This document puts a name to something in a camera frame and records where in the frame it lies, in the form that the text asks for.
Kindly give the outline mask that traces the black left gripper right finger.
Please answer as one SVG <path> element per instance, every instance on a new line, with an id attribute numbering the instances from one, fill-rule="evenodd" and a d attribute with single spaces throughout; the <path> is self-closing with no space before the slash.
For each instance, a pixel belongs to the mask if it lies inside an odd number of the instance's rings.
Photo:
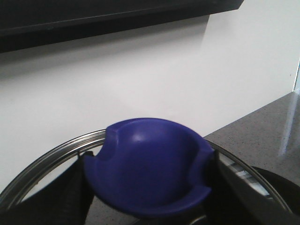
<path id="1" fill-rule="evenodd" d="M 203 203 L 211 225 L 298 225 L 299 216 L 268 200 L 242 181 L 215 151 L 208 164 L 211 193 Z"/>

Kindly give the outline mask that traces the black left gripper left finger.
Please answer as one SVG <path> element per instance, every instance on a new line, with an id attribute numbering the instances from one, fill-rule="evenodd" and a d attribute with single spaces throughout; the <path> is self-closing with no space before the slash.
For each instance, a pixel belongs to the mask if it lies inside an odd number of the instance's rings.
<path id="1" fill-rule="evenodd" d="M 83 225 L 94 192 L 86 181 L 80 156 L 65 172 L 39 192 L 0 214 L 2 225 Z"/>

